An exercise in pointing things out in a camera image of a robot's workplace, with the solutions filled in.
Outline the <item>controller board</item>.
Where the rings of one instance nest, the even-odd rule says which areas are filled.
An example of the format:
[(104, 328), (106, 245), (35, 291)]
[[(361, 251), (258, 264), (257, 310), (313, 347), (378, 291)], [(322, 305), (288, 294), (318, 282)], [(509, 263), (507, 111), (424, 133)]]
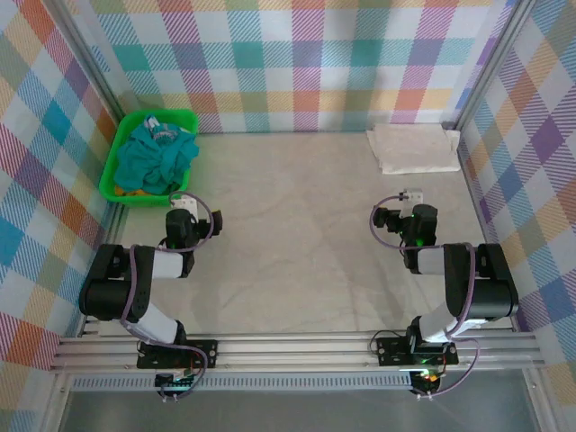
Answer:
[(443, 376), (443, 372), (436, 370), (412, 371), (409, 373), (410, 391), (420, 396), (434, 394), (439, 391)]
[(176, 378), (172, 373), (157, 373), (154, 387), (164, 392), (185, 392), (194, 386), (194, 381), (194, 374)]

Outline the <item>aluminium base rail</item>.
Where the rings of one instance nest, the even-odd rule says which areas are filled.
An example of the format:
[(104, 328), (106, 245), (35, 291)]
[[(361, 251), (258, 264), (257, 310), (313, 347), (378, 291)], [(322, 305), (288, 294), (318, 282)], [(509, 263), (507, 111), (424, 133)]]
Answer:
[[(311, 373), (380, 369), (367, 332), (220, 335), (214, 372)], [(541, 367), (536, 338), (509, 329), (474, 330), (456, 340), (457, 364), (448, 371)], [(50, 370), (68, 374), (136, 373), (139, 353), (133, 337), (65, 338)]]

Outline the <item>left controller board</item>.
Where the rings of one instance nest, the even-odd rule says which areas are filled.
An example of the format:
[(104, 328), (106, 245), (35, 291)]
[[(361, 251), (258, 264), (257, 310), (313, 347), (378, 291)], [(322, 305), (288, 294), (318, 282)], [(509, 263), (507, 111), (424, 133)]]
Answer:
[(194, 374), (176, 378), (172, 373), (157, 373), (154, 387), (164, 392), (185, 392), (194, 386), (194, 381)]

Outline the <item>white folded t-shirt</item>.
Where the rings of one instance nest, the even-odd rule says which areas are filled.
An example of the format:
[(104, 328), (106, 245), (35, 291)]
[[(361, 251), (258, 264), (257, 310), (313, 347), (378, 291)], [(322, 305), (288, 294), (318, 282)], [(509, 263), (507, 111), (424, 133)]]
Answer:
[(440, 124), (376, 124), (366, 132), (381, 172), (387, 176), (457, 172), (460, 132)]

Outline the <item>green plastic basket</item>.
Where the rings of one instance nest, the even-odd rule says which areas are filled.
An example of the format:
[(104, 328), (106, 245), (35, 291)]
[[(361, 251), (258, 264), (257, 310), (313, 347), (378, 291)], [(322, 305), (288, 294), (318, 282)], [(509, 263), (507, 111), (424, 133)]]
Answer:
[[(185, 128), (197, 136), (199, 120), (194, 112), (189, 110), (151, 110), (136, 111), (125, 116), (118, 127), (113, 139), (108, 158), (105, 162), (101, 175), (99, 190), (102, 196), (111, 203), (121, 203), (129, 207), (158, 207), (168, 205), (167, 195), (150, 195), (150, 196), (126, 196), (120, 197), (114, 194), (113, 176), (118, 166), (117, 152), (126, 142), (130, 133), (138, 127), (147, 115), (154, 115), (160, 122), (173, 123)], [(180, 192), (187, 188), (190, 178), (190, 168), (184, 174), (182, 184), (173, 192)]]

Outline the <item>aluminium frame post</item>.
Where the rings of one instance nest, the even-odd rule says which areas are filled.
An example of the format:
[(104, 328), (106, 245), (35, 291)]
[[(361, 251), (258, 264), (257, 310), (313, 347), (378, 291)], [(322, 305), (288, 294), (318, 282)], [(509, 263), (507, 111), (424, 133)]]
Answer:
[(76, 57), (76, 61), (84, 70), (96, 92), (105, 102), (112, 120), (118, 124), (124, 116), (124, 111), (106, 81), (103, 71), (98, 66), (94, 54), (85, 42), (80, 30), (77, 28), (72, 14), (66, 8), (64, 0), (41, 1), (55, 24), (61, 30), (64, 39)]
[(460, 99), (450, 118), (444, 113), (445, 129), (461, 131), (471, 120), (535, 4), (536, 0), (494, 0), (459, 78), (467, 81), (454, 90)]

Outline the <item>teal t-shirt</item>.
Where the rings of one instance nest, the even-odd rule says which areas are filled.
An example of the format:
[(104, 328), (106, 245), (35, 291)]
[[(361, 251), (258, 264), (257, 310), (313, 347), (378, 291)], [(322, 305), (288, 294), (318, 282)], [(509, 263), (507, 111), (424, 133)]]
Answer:
[(149, 114), (117, 152), (114, 185), (167, 195), (182, 184), (198, 154), (194, 133)]

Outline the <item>right controller board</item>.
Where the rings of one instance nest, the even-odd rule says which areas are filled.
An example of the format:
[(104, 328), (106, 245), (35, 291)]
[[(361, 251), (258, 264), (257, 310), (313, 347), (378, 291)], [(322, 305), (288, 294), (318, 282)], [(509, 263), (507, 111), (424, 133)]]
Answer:
[(420, 396), (434, 394), (439, 391), (443, 376), (443, 372), (436, 370), (412, 371), (409, 373), (410, 391)]

